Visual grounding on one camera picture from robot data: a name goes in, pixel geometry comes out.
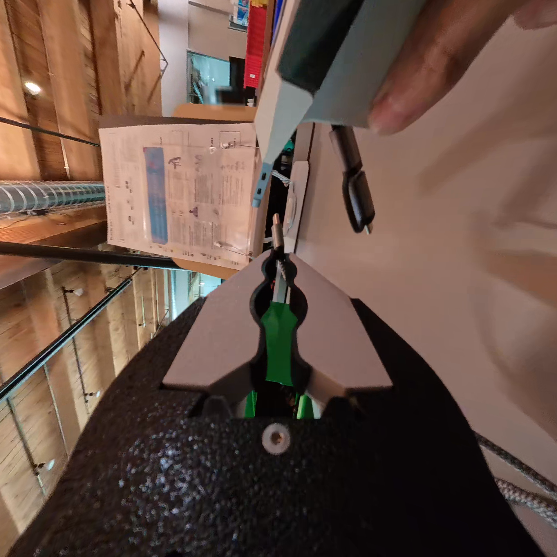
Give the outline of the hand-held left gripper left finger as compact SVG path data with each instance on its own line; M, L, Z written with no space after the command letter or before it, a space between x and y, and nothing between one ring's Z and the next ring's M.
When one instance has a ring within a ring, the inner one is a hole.
M243 415L248 395L266 380L265 328L252 298L269 283L264 252L204 300L194 323L165 374L162 387L197 393Z

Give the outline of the instruction sheet on stand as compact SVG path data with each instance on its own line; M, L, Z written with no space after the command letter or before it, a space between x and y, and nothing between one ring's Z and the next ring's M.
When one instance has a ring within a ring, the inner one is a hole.
M203 105L203 104L181 104L173 116L182 123L232 123L252 122L256 114L256 108L240 105ZM300 124L296 129L295 148L292 162L308 161L311 151L312 135L315 125L311 122ZM262 252L263 236L266 231L267 218L271 216L269 183L264 193L261 206L254 210L255 225L253 233L252 250L257 257ZM183 270L194 271L205 275L211 275L220 279L229 279L238 271L233 268L224 267L220 263L191 261L185 256L172 256L178 267Z

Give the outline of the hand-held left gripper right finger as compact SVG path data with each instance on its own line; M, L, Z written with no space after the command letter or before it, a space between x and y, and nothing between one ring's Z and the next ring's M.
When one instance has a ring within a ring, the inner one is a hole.
M298 352L311 368L306 394L324 412L332 398L392 389L349 296L296 254L290 261L308 306L296 334Z

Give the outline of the large red plastic bin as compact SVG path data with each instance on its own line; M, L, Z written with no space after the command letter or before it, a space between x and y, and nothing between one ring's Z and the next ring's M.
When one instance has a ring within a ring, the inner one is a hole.
M259 87L265 45L266 7L250 4L243 87Z

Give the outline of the laminated sheet with blue banner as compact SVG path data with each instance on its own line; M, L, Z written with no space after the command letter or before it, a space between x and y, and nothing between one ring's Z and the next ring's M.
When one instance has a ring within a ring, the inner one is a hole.
M148 239L186 258L252 256L252 183L259 148L239 131L205 145L143 147Z

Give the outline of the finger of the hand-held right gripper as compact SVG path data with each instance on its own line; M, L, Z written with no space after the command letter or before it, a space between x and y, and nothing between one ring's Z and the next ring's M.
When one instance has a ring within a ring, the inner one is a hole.
M285 1L267 61L254 124L262 162L273 165L313 102L313 95L279 73L300 1Z

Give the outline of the white printed instruction sheet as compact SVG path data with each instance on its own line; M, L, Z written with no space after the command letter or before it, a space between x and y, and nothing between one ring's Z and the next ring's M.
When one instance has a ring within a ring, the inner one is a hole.
M182 256L157 247L148 239L147 181L145 178L143 147L149 145L178 144L208 146L210 139L219 133L239 131L244 142L254 142L256 135L251 122L182 123L174 117L114 116L102 120L99 138L102 157L102 174L108 215L108 243L157 256ZM255 208L251 243L255 225ZM220 263L240 271L248 265L249 258L240 258L239 266L228 260L194 258L191 261Z

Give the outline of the silver spiral duct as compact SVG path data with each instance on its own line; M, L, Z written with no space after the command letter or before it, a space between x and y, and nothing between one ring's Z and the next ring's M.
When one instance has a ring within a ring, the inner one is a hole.
M102 182L1 181L1 214L46 211L104 203Z

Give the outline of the black pole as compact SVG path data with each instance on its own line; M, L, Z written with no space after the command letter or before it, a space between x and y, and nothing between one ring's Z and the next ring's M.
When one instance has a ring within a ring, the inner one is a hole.
M110 252L98 249L33 245L29 243L1 242L1 255L161 270L182 270L169 257Z

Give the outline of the person's right hand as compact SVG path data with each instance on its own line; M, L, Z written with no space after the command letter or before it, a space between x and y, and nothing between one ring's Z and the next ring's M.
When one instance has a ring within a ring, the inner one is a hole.
M379 135L406 128L444 98L500 27L556 24L556 1L427 1L370 106Z

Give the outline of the green plastic bin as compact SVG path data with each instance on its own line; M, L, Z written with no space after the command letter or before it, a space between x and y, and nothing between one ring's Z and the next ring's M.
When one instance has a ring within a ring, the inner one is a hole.
M262 317L266 333L267 373L261 391L247 396L243 417L314 419L307 395L296 392L291 380L291 340L295 315L286 303L271 302Z

